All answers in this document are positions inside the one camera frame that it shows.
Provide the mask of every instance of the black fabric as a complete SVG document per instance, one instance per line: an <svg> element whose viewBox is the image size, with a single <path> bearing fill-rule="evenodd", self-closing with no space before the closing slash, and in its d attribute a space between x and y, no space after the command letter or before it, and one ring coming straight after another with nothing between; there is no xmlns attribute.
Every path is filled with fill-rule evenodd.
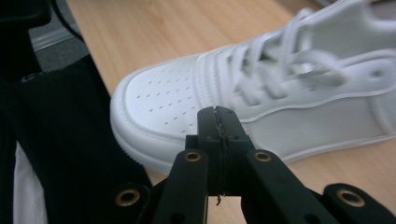
<svg viewBox="0 0 396 224"><path fill-rule="evenodd" d="M114 139L110 98L90 57L3 83L0 97L0 111L44 188L49 223L114 223L111 190L128 182L151 187Z"/></svg>
<svg viewBox="0 0 396 224"><path fill-rule="evenodd" d="M0 116L0 223L12 224L16 140Z"/></svg>

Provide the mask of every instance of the white fabric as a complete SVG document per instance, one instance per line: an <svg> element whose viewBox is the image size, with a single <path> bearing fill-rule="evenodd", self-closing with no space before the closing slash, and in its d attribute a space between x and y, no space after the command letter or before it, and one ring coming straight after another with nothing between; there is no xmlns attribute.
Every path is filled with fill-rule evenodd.
<svg viewBox="0 0 396 224"><path fill-rule="evenodd" d="M389 139L395 39L396 21L376 18L367 1L303 10L246 42L132 73L113 94L113 132L127 154L165 174L208 106L235 111L253 144L285 161Z"/></svg>
<svg viewBox="0 0 396 224"><path fill-rule="evenodd" d="M47 224L43 187L19 143L15 157L14 224Z"/></svg>

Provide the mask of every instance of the white shoelace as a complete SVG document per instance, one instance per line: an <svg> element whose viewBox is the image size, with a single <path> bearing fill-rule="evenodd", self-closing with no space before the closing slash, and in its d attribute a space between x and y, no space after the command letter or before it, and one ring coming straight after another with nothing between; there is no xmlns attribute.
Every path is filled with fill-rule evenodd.
<svg viewBox="0 0 396 224"><path fill-rule="evenodd" d="M231 96L238 90L249 105L259 105L262 95L267 92L270 97L280 99L287 97L287 80L319 74L332 76L336 84L345 82L341 60L330 52L311 49L310 34L302 34L299 44L297 37L300 22L312 12L303 9L284 28L280 39L279 53L265 52L268 35L260 35L248 45L236 46L229 52L218 56L220 91L225 106L231 105ZM276 62L274 71L268 71L266 61ZM299 64L303 72L291 74L291 66ZM257 78L264 80L264 86L257 85Z"/></svg>

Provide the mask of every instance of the brass grommet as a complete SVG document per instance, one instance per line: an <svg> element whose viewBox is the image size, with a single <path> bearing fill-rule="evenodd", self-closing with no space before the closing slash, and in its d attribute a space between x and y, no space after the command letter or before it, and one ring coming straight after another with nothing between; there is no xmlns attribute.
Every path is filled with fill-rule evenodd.
<svg viewBox="0 0 396 224"><path fill-rule="evenodd" d="M137 189L124 189L116 196L116 205L121 207L130 206L139 201L140 193Z"/></svg>
<svg viewBox="0 0 396 224"><path fill-rule="evenodd" d="M184 155L184 160L186 161L198 161L201 159L201 154L198 152L188 152Z"/></svg>
<svg viewBox="0 0 396 224"><path fill-rule="evenodd" d="M254 158L258 161L270 161L272 159L271 156L265 152L254 153Z"/></svg>
<svg viewBox="0 0 396 224"><path fill-rule="evenodd" d="M339 189L337 190L337 197L343 202L347 203L351 206L354 207L363 207L366 205L366 202L363 200L363 198L350 190L347 189Z"/></svg>

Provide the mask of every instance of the wooden table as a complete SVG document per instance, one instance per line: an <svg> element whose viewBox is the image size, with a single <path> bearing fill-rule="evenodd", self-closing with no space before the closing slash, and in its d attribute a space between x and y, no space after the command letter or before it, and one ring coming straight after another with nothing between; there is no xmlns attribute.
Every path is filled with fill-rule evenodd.
<svg viewBox="0 0 396 224"><path fill-rule="evenodd" d="M308 0L67 0L109 92L136 69L246 40L285 24ZM331 183L365 190L396 214L396 140L289 164L317 192ZM154 183L164 178L148 171ZM238 198L215 206L208 223L244 223Z"/></svg>

